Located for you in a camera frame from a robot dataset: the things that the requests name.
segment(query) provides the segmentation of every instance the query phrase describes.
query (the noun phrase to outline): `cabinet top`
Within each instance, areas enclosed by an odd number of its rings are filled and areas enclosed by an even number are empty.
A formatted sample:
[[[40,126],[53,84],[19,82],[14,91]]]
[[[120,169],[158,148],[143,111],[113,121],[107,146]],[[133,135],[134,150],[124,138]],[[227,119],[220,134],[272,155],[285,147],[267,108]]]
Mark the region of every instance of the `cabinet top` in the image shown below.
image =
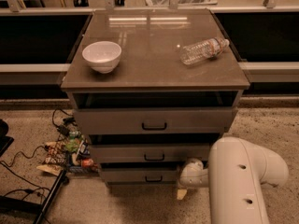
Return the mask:
[[[186,66],[178,47],[223,37],[207,9],[95,11],[64,78],[65,91],[244,90],[249,86],[231,49],[216,60]],[[109,74],[93,71],[82,51],[97,41],[122,48]]]

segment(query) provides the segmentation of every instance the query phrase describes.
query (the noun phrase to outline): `open drawer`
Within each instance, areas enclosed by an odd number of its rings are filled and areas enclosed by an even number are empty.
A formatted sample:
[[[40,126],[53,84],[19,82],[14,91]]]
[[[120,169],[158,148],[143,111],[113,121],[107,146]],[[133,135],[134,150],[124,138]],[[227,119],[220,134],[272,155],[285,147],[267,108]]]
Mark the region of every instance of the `open drawer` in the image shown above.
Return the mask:
[[[224,133],[235,114],[236,109],[231,107],[83,109],[74,112],[79,128],[86,135]]]
[[[218,133],[164,133],[93,136],[92,158],[103,162],[207,161]]]

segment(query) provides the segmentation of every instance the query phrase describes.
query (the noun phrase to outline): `drawer cabinet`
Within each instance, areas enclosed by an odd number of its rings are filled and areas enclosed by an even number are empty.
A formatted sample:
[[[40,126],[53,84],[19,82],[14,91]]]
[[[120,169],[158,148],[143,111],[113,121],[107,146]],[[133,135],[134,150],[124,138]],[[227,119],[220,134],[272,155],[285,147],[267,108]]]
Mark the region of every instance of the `drawer cabinet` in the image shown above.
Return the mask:
[[[229,48],[188,67],[178,48],[216,36],[223,38],[207,9],[94,11],[62,89],[108,185],[176,184],[188,158],[207,161],[249,83]],[[161,46],[157,37],[167,42]],[[102,40],[122,49],[109,74],[93,71],[82,57]]]

